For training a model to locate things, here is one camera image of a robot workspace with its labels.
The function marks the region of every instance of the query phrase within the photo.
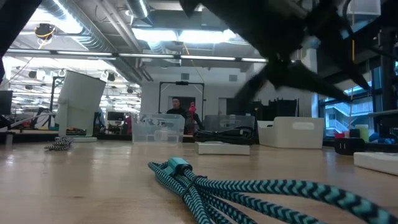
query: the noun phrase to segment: table surface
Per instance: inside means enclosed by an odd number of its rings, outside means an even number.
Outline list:
[[[252,146],[250,156],[198,156],[193,144],[74,143],[68,152],[44,144],[0,146],[1,223],[194,223],[187,206],[147,167],[184,157],[211,179],[302,179],[337,185],[398,215],[398,177],[353,165],[332,150]],[[327,223],[362,223],[338,208],[283,195],[256,195]],[[281,223],[234,204],[259,223]]]

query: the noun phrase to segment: white monitor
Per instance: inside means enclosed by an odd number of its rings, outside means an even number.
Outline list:
[[[59,124],[59,136],[66,136],[67,128],[85,129],[87,137],[93,135],[94,114],[98,111],[105,84],[98,78],[67,72],[55,117],[55,122]]]

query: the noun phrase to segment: clear plastic bin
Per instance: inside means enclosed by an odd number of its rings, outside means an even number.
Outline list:
[[[206,115],[203,124],[207,131],[226,131],[240,126],[254,129],[255,120],[253,116]]]
[[[142,114],[132,121],[132,143],[182,142],[185,119],[179,114]]]

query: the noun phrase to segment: power strip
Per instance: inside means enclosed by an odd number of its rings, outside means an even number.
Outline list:
[[[196,142],[195,151],[199,155],[250,155],[250,146],[223,142]]]
[[[398,175],[398,154],[384,152],[355,152],[354,164],[359,167]]]

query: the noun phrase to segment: man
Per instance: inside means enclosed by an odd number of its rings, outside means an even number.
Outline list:
[[[167,114],[179,114],[183,116],[185,119],[187,118],[187,112],[180,107],[180,99],[177,97],[173,97],[173,108],[169,109],[166,113]]]

